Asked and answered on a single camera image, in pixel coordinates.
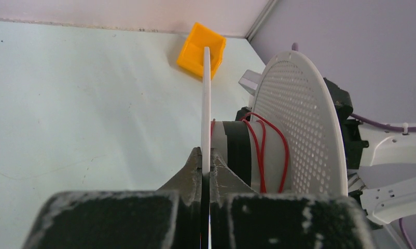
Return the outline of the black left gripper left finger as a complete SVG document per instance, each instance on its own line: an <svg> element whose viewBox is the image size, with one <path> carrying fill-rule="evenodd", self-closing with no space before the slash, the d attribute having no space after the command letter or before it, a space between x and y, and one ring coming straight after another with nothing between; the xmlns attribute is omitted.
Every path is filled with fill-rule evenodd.
<svg viewBox="0 0 416 249"><path fill-rule="evenodd" d="M201 150L155 191L64 191L41 207L23 248L199 248Z"/></svg>

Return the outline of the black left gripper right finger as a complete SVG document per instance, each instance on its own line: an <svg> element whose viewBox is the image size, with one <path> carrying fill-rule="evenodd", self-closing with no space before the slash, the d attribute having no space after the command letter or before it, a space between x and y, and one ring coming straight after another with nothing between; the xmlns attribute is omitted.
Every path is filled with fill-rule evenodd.
<svg viewBox="0 0 416 249"><path fill-rule="evenodd" d="M345 196L260 194L211 151L212 248L376 248L364 211Z"/></svg>

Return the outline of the white perforated cable spool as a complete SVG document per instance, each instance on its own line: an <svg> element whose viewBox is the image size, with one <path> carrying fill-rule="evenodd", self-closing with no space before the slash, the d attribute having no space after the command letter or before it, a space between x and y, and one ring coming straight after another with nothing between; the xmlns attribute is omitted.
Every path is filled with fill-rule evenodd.
<svg viewBox="0 0 416 249"><path fill-rule="evenodd" d="M348 194L337 112L324 78L298 51L270 60L248 114L211 129L212 150L257 193Z"/></svg>

